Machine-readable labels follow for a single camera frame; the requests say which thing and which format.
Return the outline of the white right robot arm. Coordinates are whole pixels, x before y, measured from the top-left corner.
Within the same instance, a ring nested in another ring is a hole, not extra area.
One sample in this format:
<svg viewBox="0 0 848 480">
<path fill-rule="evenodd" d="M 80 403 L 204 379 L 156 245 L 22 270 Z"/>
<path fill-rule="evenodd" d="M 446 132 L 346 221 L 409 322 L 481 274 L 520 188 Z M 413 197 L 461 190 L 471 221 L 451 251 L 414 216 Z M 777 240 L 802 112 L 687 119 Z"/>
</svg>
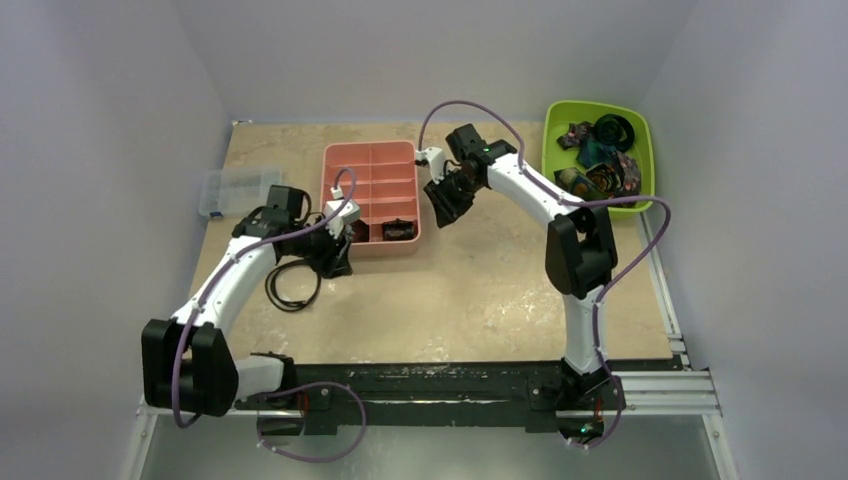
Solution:
<svg viewBox="0 0 848 480">
<path fill-rule="evenodd" d="M 563 298 L 566 346 L 561 392 L 576 407 L 596 399 L 610 380 L 603 334 L 603 300 L 618 264 L 610 215 L 588 207 L 526 163 L 520 147 L 488 142 L 471 124 L 453 130 L 449 149 L 418 146 L 415 162 L 431 175 L 424 192 L 438 227 L 456 222 L 477 192 L 492 190 L 511 200 L 545 231 L 544 269 Z"/>
</svg>

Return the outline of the pink compartment tray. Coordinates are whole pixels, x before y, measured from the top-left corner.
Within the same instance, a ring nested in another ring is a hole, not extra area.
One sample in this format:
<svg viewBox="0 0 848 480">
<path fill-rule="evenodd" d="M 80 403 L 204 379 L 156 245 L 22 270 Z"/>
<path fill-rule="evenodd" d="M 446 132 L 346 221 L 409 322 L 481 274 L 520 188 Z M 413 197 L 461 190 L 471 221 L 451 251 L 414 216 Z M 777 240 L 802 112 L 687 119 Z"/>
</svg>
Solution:
<svg viewBox="0 0 848 480">
<path fill-rule="evenodd" d="M 327 146 L 321 177 L 321 203 L 331 199 L 330 189 L 344 167 L 355 173 L 357 183 L 353 199 L 360 206 L 360 219 L 370 226 L 370 241 L 354 243 L 350 256 L 364 259 L 416 253 L 421 238 L 421 209 L 414 145 L 409 141 L 383 141 Z M 382 240 L 381 224 L 396 218 L 416 223 L 418 233 L 414 240 Z"/>
</svg>

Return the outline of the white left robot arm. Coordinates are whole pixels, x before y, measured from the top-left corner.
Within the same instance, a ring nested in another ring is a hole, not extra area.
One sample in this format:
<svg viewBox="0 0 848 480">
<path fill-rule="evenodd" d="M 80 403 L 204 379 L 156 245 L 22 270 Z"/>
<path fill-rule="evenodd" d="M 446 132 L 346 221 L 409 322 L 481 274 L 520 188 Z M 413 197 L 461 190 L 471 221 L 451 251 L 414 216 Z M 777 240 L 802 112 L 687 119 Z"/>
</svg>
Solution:
<svg viewBox="0 0 848 480">
<path fill-rule="evenodd" d="M 141 334 L 144 400 L 174 415 L 220 417 L 260 395 L 272 408 L 297 399 L 282 354 L 235 360 L 226 336 L 247 301 L 283 257 L 296 257 L 322 278 L 352 272 L 352 225 L 361 214 L 351 191 L 332 188 L 318 220 L 303 213 L 305 191 L 274 185 L 265 204 L 233 228 L 227 249 L 198 291 L 165 320 L 152 319 Z"/>
</svg>

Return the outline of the brown patterned necktie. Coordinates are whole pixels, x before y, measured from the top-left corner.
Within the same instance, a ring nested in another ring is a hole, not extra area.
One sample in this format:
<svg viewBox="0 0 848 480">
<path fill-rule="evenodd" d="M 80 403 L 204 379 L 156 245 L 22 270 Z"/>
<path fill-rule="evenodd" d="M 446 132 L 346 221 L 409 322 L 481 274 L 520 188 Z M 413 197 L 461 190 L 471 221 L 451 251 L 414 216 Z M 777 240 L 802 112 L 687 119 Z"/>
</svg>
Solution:
<svg viewBox="0 0 848 480">
<path fill-rule="evenodd" d="M 385 242 L 411 241 L 417 236 L 416 223 L 413 220 L 396 218 L 381 224 L 382 240 Z"/>
</svg>

